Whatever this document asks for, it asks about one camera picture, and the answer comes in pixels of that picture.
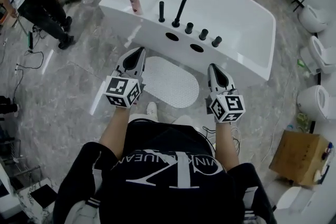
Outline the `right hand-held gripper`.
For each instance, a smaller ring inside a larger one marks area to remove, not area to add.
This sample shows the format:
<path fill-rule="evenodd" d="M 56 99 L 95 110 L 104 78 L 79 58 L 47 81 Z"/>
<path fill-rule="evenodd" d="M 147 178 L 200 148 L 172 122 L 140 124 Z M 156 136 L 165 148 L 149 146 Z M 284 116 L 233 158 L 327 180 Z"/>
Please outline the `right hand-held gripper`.
<path fill-rule="evenodd" d="M 207 70 L 209 96 L 205 99 L 206 113 L 216 123 L 238 121 L 246 112 L 244 98 L 234 88 L 233 78 L 219 65 L 210 64 Z"/>

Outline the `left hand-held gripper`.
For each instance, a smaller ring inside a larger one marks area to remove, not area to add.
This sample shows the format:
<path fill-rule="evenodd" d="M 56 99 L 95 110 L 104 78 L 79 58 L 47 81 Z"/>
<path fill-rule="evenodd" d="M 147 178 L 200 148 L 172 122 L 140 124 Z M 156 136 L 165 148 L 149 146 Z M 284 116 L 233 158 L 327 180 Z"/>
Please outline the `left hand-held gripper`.
<path fill-rule="evenodd" d="M 129 109 L 139 99 L 144 84 L 146 50 L 138 47 L 122 55 L 110 76 L 107 76 L 104 95 L 111 105 Z"/>

